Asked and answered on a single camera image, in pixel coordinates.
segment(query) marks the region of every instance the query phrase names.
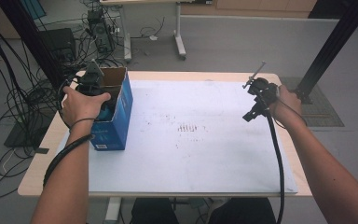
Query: finger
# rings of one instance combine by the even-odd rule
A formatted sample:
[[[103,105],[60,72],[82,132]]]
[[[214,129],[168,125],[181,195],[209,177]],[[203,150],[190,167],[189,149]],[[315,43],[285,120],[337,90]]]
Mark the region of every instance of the finger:
[[[98,96],[95,96],[95,97],[98,99],[99,102],[103,103],[105,101],[110,100],[111,95],[110,95],[110,93],[105,92],[104,94],[101,94],[101,95],[98,95]]]
[[[72,92],[74,91],[74,89],[68,87],[68,86],[65,86],[62,88],[62,91],[65,92],[66,94],[68,94],[69,92]]]

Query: wrist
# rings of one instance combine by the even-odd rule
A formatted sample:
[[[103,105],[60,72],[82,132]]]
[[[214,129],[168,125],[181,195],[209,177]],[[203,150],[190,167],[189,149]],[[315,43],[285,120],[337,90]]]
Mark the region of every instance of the wrist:
[[[301,128],[308,128],[307,123],[301,117],[291,117],[288,118],[286,121],[282,122],[282,125],[288,131],[295,131]]]
[[[94,119],[80,119],[79,121],[72,124],[69,132],[76,134],[89,134],[91,133],[91,127],[94,123]]]

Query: forearm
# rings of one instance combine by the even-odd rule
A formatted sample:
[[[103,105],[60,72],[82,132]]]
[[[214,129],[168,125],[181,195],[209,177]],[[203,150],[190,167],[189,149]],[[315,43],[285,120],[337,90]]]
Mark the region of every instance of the forearm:
[[[286,127],[316,203],[329,223],[358,223],[358,182],[302,123]]]
[[[92,120],[78,123],[67,144],[90,134]],[[86,222],[89,197],[89,142],[72,150],[57,165],[43,189],[33,223]]]

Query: black pole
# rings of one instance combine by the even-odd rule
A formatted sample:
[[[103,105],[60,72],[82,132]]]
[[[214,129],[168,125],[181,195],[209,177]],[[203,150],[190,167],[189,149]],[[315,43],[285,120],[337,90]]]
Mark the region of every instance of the black pole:
[[[324,74],[330,63],[336,58],[339,51],[358,27],[358,0],[346,10],[339,20],[324,46],[319,51],[306,75],[297,86],[296,94],[302,102],[307,102],[310,92]]]
[[[62,70],[43,43],[34,20],[22,5],[21,0],[0,0],[0,8],[33,54],[52,87],[57,90],[64,81]]]

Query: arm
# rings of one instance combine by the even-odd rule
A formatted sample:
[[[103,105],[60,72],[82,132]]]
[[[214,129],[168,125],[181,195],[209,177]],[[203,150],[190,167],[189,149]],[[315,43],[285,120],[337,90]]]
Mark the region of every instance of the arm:
[[[72,126],[84,118],[96,118],[108,93],[88,97],[65,87],[63,119]],[[78,122],[71,130],[66,145],[90,134],[93,120]],[[86,223],[89,200],[89,142],[71,151],[57,165],[43,189],[34,210],[32,223]]]
[[[329,223],[358,223],[358,182],[316,139],[302,118],[300,101],[284,86],[272,116],[292,137],[313,197]],[[297,114],[288,109],[293,108]]]

